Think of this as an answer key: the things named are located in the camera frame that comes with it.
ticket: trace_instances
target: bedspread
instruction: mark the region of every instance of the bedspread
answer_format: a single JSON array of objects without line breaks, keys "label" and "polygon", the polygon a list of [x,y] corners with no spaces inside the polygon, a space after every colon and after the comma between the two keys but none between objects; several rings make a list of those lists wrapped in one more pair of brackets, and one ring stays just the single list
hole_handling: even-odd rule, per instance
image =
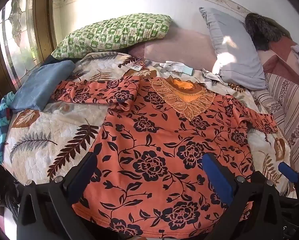
[{"label": "bedspread", "polygon": [[[136,72],[130,69],[135,60],[134,57],[117,52],[90,53],[76,63],[68,80],[107,81],[124,75],[143,78],[172,76],[184,81],[204,83],[209,90],[221,95],[231,94],[244,106],[260,112],[248,90],[238,88],[237,91],[212,82],[197,70],[194,70],[192,76],[166,71],[156,62]],[[51,102],[42,112],[27,109],[14,115],[5,143],[3,166],[23,184],[28,179],[40,184],[49,182],[55,176],[64,176],[80,162],[93,144],[93,137],[97,136],[107,109],[108,105]],[[279,159],[289,164],[290,149],[280,139],[279,134],[265,135],[258,130],[248,133],[255,169],[275,180],[277,189],[283,193],[287,180],[277,171],[278,163],[273,160],[278,155]],[[63,153],[69,151],[73,158],[62,158],[65,156]]]}]

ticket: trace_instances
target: orange floral shirt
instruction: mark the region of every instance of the orange floral shirt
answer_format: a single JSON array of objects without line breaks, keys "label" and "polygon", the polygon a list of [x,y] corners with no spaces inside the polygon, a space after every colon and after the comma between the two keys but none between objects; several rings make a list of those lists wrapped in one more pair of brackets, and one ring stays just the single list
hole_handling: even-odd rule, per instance
[{"label": "orange floral shirt", "polygon": [[52,98],[111,104],[90,149],[97,154],[94,175],[73,208],[126,236],[187,238],[210,231],[227,205],[201,169],[202,155],[212,152],[249,179],[248,125],[277,132],[272,115],[172,78],[64,81]]}]

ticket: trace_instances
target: gray pillow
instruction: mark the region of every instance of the gray pillow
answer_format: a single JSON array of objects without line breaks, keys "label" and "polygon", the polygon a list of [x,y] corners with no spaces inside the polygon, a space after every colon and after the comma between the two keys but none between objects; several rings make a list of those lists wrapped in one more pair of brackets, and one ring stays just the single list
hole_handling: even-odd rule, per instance
[{"label": "gray pillow", "polygon": [[263,66],[243,22],[214,8],[201,7],[200,13],[210,31],[222,80],[251,90],[266,89]]},{"label": "gray pillow", "polygon": [[11,103],[13,112],[18,113],[28,108],[43,111],[57,85],[66,80],[74,69],[75,64],[71,60],[34,69],[15,94]]}]

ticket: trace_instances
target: screw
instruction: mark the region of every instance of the screw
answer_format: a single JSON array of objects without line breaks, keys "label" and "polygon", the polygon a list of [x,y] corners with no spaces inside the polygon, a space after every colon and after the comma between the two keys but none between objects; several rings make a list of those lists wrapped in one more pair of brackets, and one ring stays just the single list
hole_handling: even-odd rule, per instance
[{"label": "screw", "polygon": [[236,180],[241,183],[245,182],[245,178],[243,176],[237,176]]},{"label": "screw", "polygon": [[31,179],[27,180],[25,184],[26,184],[26,186],[31,185],[32,184],[32,180]]},{"label": "screw", "polygon": [[266,181],[266,184],[269,185],[269,186],[273,186],[274,183],[272,181],[270,181],[269,179]]},{"label": "screw", "polygon": [[62,176],[57,176],[57,177],[54,179],[54,181],[55,181],[56,183],[62,182],[62,180],[63,180],[63,177],[62,177]]}]

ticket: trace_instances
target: white tiled wall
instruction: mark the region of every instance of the white tiled wall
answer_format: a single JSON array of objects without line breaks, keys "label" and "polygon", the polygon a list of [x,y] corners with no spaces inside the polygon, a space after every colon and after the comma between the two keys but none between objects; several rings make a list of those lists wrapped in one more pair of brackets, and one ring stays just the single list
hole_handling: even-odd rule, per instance
[{"label": "white tiled wall", "polygon": [[[288,0],[232,0],[246,9],[270,17],[285,27],[292,39],[299,43],[299,15]],[[199,7],[220,8],[243,19],[237,13],[224,10],[206,0],[75,0],[54,10],[57,42],[68,33],[85,25],[130,13],[168,14],[182,28],[206,33]]]}]

